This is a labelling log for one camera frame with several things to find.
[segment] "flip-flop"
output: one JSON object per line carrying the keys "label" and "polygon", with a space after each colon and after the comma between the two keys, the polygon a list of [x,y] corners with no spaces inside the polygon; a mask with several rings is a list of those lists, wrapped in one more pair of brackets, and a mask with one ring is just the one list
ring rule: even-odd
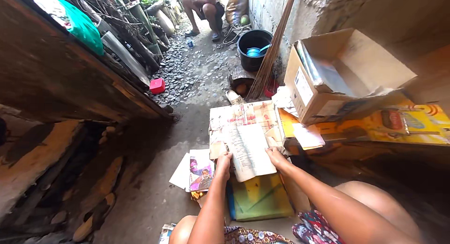
{"label": "flip-flop", "polygon": [[184,37],[186,38],[186,37],[192,37],[192,36],[196,36],[196,35],[198,35],[200,32],[194,32],[194,31],[189,31],[188,33],[184,33]]}
{"label": "flip-flop", "polygon": [[217,33],[213,33],[212,34],[212,41],[213,42],[217,42],[217,41],[219,41],[221,39],[221,35],[220,34],[217,34]]}
{"label": "flip-flop", "polygon": [[245,103],[244,99],[233,90],[228,90],[225,93],[225,96],[229,100],[231,105],[238,105]]}

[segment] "can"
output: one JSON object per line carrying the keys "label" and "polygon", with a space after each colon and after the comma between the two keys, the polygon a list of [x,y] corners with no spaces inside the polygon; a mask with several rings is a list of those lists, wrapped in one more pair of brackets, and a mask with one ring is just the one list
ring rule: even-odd
{"label": "can", "polygon": [[188,44],[189,48],[193,48],[194,47],[194,41],[192,41],[191,39],[186,40],[186,43]]}

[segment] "green folder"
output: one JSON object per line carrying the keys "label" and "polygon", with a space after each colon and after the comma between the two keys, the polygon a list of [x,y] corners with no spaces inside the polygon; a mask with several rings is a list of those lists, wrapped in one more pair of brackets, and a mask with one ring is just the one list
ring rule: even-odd
{"label": "green folder", "polygon": [[236,221],[294,216],[294,210],[279,174],[256,176],[241,183],[232,176],[229,184],[230,214]]}

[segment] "floral skirt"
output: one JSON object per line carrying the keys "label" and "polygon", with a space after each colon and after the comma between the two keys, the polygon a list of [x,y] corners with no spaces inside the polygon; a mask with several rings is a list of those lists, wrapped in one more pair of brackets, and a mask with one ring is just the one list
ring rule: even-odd
{"label": "floral skirt", "polygon": [[[294,236],[306,244],[345,244],[331,229],[326,219],[317,210],[299,213],[302,223],[292,227]],[[227,244],[294,244],[294,242],[270,231],[258,231],[239,226],[226,226]]]}

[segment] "plastic bag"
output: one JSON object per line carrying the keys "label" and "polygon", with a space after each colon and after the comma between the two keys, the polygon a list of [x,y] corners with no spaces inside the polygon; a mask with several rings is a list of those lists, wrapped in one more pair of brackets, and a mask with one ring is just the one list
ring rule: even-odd
{"label": "plastic bag", "polygon": [[241,17],[248,11],[248,0],[229,0],[226,5],[225,18],[230,25],[239,25]]}
{"label": "plastic bag", "polygon": [[82,11],[65,0],[34,0],[34,2],[92,51],[103,55],[100,33]]}

